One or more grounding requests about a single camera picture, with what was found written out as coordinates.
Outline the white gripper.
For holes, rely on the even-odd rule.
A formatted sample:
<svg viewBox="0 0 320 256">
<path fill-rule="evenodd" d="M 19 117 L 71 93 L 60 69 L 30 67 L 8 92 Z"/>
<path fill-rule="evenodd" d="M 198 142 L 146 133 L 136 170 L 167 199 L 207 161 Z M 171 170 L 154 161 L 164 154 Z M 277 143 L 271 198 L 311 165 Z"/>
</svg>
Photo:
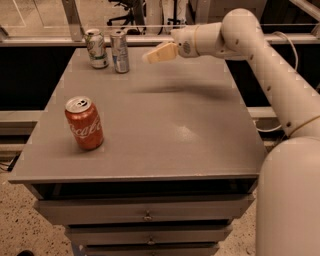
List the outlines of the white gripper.
<svg viewBox="0 0 320 256">
<path fill-rule="evenodd" d="M 157 45 L 151 51 L 142 56 L 145 63 L 154 64 L 157 62 L 173 60 L 178 53 L 184 58 L 195 58 L 199 54 L 196 48 L 196 25 L 186 26 L 184 28 L 173 29 L 171 36 L 173 42 L 163 42 Z"/>
</svg>

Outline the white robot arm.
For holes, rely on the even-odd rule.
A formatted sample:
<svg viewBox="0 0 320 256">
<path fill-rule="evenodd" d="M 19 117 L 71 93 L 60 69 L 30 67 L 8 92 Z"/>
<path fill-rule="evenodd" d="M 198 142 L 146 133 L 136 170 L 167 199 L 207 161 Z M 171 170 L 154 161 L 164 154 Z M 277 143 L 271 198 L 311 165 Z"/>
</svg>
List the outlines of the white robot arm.
<svg viewBox="0 0 320 256">
<path fill-rule="evenodd" d="M 234 9 L 219 23 L 173 29 L 171 36 L 143 60 L 246 60 L 287 136 L 261 166 L 256 256 L 320 256 L 320 94 L 270 46 L 247 9 Z"/>
</svg>

